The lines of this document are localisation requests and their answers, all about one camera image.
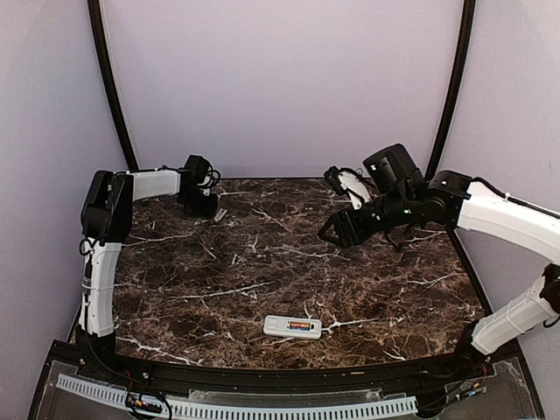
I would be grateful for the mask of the white battery cover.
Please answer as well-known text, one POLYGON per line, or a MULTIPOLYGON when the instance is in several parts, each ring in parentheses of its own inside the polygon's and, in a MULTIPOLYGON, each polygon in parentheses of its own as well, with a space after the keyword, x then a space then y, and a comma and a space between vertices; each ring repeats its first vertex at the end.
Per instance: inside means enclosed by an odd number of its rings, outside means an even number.
POLYGON ((214 217, 214 220, 217 221, 217 222, 221 221, 225 217, 226 213, 227 213, 227 211, 225 209, 220 209, 216 213, 216 215, 214 217))

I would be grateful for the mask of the orange battery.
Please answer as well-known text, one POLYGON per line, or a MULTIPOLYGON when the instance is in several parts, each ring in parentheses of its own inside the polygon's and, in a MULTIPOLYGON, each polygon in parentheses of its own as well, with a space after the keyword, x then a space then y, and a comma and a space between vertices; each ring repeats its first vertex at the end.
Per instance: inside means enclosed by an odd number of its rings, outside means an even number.
POLYGON ((310 328, 309 323, 302 323, 302 322, 290 322, 290 329, 302 329, 308 330, 310 328))

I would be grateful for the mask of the white remote control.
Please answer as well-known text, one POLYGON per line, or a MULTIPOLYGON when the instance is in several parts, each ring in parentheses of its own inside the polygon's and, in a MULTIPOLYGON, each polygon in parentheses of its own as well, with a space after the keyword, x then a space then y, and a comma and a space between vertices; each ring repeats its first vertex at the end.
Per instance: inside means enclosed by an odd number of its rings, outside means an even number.
POLYGON ((318 319, 268 315, 263 332, 275 337, 318 340, 322 335, 322 323, 318 319))

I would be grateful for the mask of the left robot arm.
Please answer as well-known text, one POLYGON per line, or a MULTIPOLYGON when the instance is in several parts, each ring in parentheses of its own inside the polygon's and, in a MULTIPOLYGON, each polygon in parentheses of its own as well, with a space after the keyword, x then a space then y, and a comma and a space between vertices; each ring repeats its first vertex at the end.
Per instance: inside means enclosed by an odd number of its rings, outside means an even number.
POLYGON ((130 235, 133 205, 139 200, 174 196, 185 216, 211 219, 218 213, 218 195, 212 189, 221 173, 198 155, 184 166, 161 166, 137 171, 98 171, 80 214, 84 257, 80 329, 97 338, 114 333, 113 294, 116 264, 130 235))

